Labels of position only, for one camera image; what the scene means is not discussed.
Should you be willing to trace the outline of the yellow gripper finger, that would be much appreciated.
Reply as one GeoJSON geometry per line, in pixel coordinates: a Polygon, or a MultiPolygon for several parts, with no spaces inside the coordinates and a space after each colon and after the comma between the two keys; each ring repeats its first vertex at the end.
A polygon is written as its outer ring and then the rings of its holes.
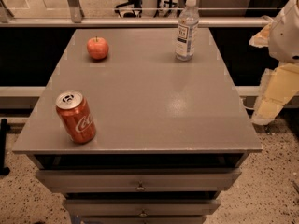
{"type": "Polygon", "coordinates": [[[249,44],[256,48],[264,48],[268,46],[269,36],[271,30],[271,23],[267,24],[260,32],[254,35],[249,44]]]}
{"type": "Polygon", "coordinates": [[[266,69],[261,78],[251,121],[257,125],[268,125],[298,92],[298,64],[280,63],[274,70],[266,69]]]}

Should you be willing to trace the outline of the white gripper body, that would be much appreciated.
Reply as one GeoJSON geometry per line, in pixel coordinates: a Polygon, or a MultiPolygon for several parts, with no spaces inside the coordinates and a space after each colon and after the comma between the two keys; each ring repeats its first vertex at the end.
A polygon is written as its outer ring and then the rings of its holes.
{"type": "Polygon", "coordinates": [[[274,18],[269,38],[269,55],[284,63],[299,63],[299,0],[289,0],[274,18]]]}

